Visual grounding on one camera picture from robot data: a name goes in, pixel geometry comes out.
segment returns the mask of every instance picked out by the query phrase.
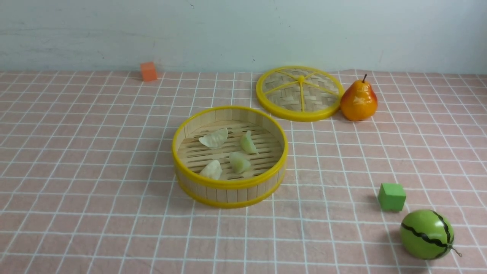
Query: green foam block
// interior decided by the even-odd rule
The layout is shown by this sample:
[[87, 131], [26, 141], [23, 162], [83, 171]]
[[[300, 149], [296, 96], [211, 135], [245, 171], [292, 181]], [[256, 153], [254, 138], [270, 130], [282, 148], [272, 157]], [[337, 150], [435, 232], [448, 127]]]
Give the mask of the green foam block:
[[379, 204], [384, 211], [402, 211], [406, 202], [406, 192], [400, 184], [382, 183], [379, 191]]

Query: orange pear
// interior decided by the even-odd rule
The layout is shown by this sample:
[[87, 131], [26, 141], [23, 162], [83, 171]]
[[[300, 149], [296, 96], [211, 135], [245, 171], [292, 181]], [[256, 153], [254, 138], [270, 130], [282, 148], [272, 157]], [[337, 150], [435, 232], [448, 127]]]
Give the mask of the orange pear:
[[341, 112], [350, 121], [365, 120], [377, 111], [377, 96], [366, 77], [355, 81], [340, 99]]

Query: green ball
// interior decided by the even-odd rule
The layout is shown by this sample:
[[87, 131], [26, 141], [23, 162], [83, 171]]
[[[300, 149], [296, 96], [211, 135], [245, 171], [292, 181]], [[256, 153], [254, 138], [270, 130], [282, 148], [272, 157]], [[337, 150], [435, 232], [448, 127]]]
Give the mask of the green ball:
[[419, 259], [439, 259], [451, 249], [455, 250], [455, 232], [450, 222], [433, 210], [421, 209], [407, 214], [401, 222], [400, 233], [406, 250]]

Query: wall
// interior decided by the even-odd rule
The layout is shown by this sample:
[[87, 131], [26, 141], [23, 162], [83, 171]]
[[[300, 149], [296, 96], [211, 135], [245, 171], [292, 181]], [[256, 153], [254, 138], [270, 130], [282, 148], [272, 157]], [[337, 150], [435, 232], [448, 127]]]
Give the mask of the wall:
[[487, 0], [1, 0], [0, 70], [487, 74]]

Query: orange foam block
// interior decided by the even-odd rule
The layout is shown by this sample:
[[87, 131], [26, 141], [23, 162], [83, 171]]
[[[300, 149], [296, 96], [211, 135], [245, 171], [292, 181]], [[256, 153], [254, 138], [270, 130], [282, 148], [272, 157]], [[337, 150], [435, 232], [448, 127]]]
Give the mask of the orange foam block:
[[147, 62], [140, 64], [140, 72], [142, 73], [142, 80], [144, 82], [157, 80], [157, 70], [154, 62]]

